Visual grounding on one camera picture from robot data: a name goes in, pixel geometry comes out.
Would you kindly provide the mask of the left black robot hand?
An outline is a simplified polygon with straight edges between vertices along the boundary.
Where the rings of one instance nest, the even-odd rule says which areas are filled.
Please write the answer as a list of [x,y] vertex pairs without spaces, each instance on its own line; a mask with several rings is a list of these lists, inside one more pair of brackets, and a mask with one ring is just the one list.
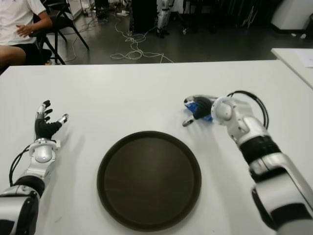
[[44,101],[38,108],[35,115],[35,140],[48,139],[50,140],[54,134],[56,134],[60,128],[68,121],[69,115],[63,114],[60,119],[55,122],[49,122],[49,114],[53,112],[53,109],[49,109],[51,106],[50,100]]

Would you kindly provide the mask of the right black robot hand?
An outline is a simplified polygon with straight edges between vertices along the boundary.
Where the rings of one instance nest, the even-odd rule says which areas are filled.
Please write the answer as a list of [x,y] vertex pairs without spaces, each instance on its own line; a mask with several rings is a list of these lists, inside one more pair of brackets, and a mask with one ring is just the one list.
[[192,95],[184,100],[184,106],[191,112],[191,116],[185,120],[182,125],[187,127],[196,120],[203,119],[207,122],[213,122],[211,108],[217,97],[210,95]]

